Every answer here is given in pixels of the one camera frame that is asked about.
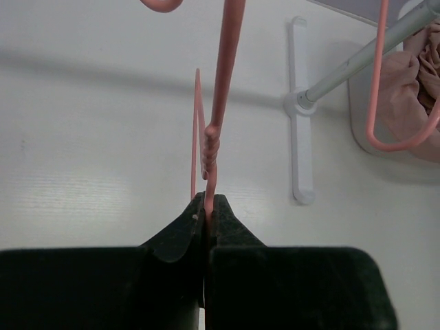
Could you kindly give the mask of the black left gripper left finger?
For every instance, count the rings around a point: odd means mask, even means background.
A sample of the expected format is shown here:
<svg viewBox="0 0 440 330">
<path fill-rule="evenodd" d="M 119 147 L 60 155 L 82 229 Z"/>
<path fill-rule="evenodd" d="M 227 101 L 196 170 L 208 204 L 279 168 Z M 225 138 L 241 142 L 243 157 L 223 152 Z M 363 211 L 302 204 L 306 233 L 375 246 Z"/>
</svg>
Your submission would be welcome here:
<svg viewBox="0 0 440 330">
<path fill-rule="evenodd" d="M 198 192 L 175 220 L 141 246 L 165 263 L 176 263 L 181 260 L 193 243 L 196 251 L 199 252 L 205 220 L 204 197 L 204 192 Z"/>
</svg>

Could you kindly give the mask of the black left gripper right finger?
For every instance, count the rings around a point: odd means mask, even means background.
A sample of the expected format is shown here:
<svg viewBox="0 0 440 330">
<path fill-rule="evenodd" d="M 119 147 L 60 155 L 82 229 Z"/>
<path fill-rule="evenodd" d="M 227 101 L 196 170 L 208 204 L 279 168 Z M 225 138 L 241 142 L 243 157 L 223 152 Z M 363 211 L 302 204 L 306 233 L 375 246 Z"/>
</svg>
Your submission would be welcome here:
<svg viewBox="0 0 440 330">
<path fill-rule="evenodd" d="M 214 210 L 208 227 L 208 249 L 266 248 L 234 214 L 225 195 L 214 196 Z"/>
</svg>

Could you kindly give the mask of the pink hanger with dusty garment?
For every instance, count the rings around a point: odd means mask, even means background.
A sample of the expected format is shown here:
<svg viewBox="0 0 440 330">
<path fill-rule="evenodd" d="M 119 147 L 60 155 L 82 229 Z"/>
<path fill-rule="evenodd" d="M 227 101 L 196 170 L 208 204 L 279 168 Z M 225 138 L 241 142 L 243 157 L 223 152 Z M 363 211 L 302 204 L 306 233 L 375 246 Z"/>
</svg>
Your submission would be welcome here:
<svg viewBox="0 0 440 330">
<path fill-rule="evenodd" d="M 224 2 L 209 124 L 205 123 L 204 118 L 200 70 L 197 69 L 195 73 L 190 192 L 192 197 L 196 195 L 196 170 L 197 165 L 200 165 L 202 179 L 206 181 L 203 208 L 207 222 L 210 222 L 214 210 L 217 185 L 217 154 L 244 11 L 244 0 Z"/>
</svg>

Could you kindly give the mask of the pink wire hanger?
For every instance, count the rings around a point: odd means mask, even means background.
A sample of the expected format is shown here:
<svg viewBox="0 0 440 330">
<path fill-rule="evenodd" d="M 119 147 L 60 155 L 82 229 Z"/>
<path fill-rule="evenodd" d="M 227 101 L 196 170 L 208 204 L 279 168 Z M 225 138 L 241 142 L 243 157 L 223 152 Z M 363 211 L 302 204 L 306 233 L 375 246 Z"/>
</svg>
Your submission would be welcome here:
<svg viewBox="0 0 440 330">
<path fill-rule="evenodd" d="M 395 152 L 405 151 L 418 146 L 424 142 L 431 133 L 436 129 L 439 122 L 439 107 L 435 106 L 433 113 L 428 118 L 425 125 L 412 137 L 407 140 L 397 142 L 394 144 L 385 144 L 379 141 L 374 134 L 375 120 L 377 115 L 377 103 L 380 88 L 380 72 L 382 67 L 382 57 L 384 52 L 388 52 L 390 48 L 394 48 L 401 43 L 413 30 L 417 31 L 420 27 L 406 28 L 403 32 L 393 32 L 391 28 L 386 29 L 386 22 L 388 17 L 388 1 L 381 1 L 379 11 L 379 21 L 377 26 L 377 37 L 375 44 L 375 53 L 373 61 L 373 74 L 371 79 L 371 91 L 368 104 L 367 118 L 366 118 L 366 138 L 371 146 L 380 151 Z"/>
</svg>

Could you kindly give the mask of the dusty pink garment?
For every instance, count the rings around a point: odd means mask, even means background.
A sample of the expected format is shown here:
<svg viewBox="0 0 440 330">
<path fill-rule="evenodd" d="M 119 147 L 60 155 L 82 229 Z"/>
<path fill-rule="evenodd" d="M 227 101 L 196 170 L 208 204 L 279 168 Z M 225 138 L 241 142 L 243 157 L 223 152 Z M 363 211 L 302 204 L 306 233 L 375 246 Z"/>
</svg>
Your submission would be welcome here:
<svg viewBox="0 0 440 330">
<path fill-rule="evenodd" d="M 421 130 L 439 102 L 439 20 L 382 61 L 377 115 L 397 140 Z"/>
</svg>

